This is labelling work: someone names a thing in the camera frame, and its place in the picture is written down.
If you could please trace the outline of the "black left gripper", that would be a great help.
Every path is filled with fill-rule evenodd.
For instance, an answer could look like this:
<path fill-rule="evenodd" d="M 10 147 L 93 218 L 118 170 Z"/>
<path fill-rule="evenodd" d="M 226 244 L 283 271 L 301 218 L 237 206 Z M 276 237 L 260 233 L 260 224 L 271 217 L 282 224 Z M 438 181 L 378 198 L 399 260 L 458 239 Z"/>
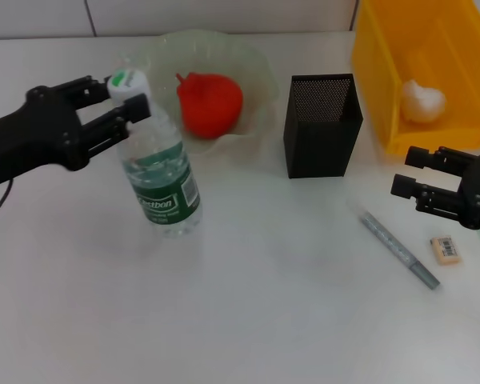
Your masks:
<path fill-rule="evenodd" d="M 129 123 L 151 116 L 147 97 L 139 94 L 82 126 L 76 111 L 110 99 L 108 79 L 85 76 L 35 87 L 18 110 L 0 118 L 0 184 L 49 164 L 80 170 L 85 155 L 92 158 L 127 139 Z"/>

